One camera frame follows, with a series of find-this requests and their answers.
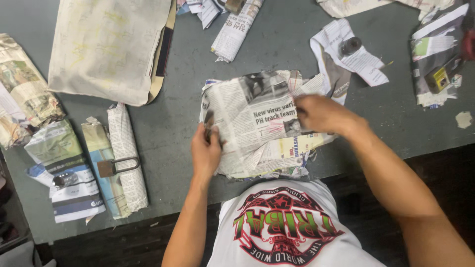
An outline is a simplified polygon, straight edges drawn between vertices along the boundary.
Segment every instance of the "graphic print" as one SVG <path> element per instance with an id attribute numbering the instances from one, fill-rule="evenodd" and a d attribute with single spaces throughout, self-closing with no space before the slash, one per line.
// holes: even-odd
<path id="1" fill-rule="evenodd" d="M 307 265 L 344 234 L 315 200 L 288 187 L 251 194 L 239 210 L 233 222 L 234 240 L 266 264 Z"/>

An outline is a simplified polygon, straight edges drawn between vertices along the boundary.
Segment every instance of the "gray table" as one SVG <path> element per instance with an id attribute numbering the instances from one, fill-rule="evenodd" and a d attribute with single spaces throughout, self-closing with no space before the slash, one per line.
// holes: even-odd
<path id="1" fill-rule="evenodd" d="M 45 78 L 58 4 L 58 0 L 0 0 L 0 32 L 9 33 L 23 46 Z M 226 17 L 219 16 L 209 29 L 202 30 L 196 15 L 178 16 L 162 91 L 147 106 L 129 107 L 147 184 L 148 208 L 121 220 L 113 220 L 109 212 L 104 212 L 87 226 L 82 219 L 56 224 L 48 189 L 24 174 L 33 161 L 22 148 L 5 153 L 36 243 L 180 211 L 192 173 L 190 137 L 198 123 L 201 88 L 207 78 L 229 79 L 264 69 L 299 69 L 304 78 L 318 73 L 309 40 L 332 18 L 315 1 L 290 4 L 285 0 L 267 0 L 235 61 L 215 63 L 216 56 L 209 49 Z M 462 130 L 455 121 L 461 111 L 475 114 L 475 64 L 468 64 L 461 71 L 463 86 L 459 99 L 449 100 L 436 110 L 416 105 L 408 39 L 418 25 L 417 17 L 418 10 L 392 3 L 348 18 L 369 52 L 386 63 L 394 63 L 383 70 L 390 82 L 378 87 L 368 87 L 353 75 L 345 105 L 366 117 L 376 134 L 402 158 L 475 143 L 475 126 Z M 83 145 L 80 124 L 89 116 L 107 122 L 106 109 L 113 103 L 88 96 L 58 97 Z M 315 162 L 307 166 L 313 179 L 358 168 L 344 140 L 319 148 Z M 231 199 L 249 184 L 214 178 L 209 203 Z"/>

